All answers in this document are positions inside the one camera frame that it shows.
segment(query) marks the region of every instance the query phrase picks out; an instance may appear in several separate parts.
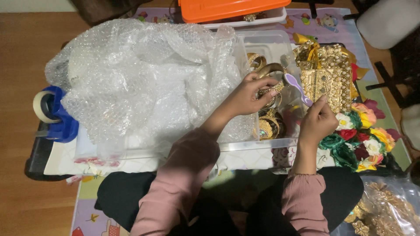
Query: white artificial flower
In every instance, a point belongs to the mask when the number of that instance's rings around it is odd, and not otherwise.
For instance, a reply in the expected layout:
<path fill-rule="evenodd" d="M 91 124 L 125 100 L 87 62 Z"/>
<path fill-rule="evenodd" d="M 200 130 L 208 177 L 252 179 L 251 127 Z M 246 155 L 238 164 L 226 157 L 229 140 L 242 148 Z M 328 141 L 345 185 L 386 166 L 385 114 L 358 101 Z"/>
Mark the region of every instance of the white artificial flower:
<path fill-rule="evenodd" d="M 376 141 L 376 139 L 365 140 L 363 141 L 363 144 L 365 145 L 369 155 L 379 155 L 379 149 L 381 149 L 382 146 L 378 141 Z"/>
<path fill-rule="evenodd" d="M 339 121 L 339 126 L 336 128 L 336 130 L 352 129 L 354 127 L 353 123 L 350 121 L 349 116 L 346 116 L 343 113 L 338 113 L 336 118 Z"/>
<path fill-rule="evenodd" d="M 354 146 L 350 143 L 344 143 L 344 144 L 346 144 L 349 147 L 350 151 L 354 151 L 356 149 L 356 146 Z"/>

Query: bubble wrap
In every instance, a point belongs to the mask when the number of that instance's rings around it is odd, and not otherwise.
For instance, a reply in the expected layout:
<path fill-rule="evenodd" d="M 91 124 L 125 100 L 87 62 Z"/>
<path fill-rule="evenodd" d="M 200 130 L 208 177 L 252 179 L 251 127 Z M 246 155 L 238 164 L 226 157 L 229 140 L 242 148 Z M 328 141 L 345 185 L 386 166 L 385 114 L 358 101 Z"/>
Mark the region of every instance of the bubble wrap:
<path fill-rule="evenodd" d="M 117 19 L 70 41 L 45 75 L 67 92 L 63 107 L 93 143 L 135 136 L 139 148 L 156 147 L 200 126 L 240 83 L 236 41 L 227 26 L 212 33 L 196 24 Z M 236 117 L 219 142 L 252 139 L 254 121 Z"/>

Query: brown fabric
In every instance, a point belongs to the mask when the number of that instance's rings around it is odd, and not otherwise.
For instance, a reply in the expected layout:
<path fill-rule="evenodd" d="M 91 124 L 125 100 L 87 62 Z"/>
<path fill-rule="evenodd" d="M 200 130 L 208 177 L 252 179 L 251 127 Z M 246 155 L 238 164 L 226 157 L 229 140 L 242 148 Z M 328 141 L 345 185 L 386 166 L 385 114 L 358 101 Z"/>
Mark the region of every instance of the brown fabric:
<path fill-rule="evenodd" d="M 152 0 L 71 0 L 91 26 L 116 18 L 130 18 L 137 8 Z"/>

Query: gold embroidered fabric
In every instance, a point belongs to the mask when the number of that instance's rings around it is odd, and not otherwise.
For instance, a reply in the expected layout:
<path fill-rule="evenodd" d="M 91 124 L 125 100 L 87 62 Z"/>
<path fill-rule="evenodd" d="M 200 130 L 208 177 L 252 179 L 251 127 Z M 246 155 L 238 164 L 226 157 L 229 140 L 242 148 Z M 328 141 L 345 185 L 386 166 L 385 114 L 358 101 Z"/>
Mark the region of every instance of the gold embroidered fabric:
<path fill-rule="evenodd" d="M 358 235 L 420 235 L 420 217 L 413 206 L 384 183 L 365 185 L 360 202 L 344 220 Z"/>
<path fill-rule="evenodd" d="M 341 50 L 339 44 L 319 47 L 311 40 L 293 50 L 306 96 L 316 101 L 325 94 L 334 113 L 349 110 L 357 96 L 351 93 L 354 84 L 349 54 Z"/>

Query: yellow ribbon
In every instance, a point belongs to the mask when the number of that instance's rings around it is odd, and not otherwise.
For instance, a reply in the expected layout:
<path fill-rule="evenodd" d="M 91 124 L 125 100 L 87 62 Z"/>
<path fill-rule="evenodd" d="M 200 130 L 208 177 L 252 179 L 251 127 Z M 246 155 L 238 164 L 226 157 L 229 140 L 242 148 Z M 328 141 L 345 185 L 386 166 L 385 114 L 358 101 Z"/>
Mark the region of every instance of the yellow ribbon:
<path fill-rule="evenodd" d="M 321 46 L 319 45 L 319 43 L 314 42 L 314 44 L 312 45 L 312 49 L 309 51 L 308 54 L 308 61 L 314 60 L 317 65 L 317 69 L 322 69 L 321 63 L 319 62 L 318 58 L 318 48 L 320 47 Z"/>

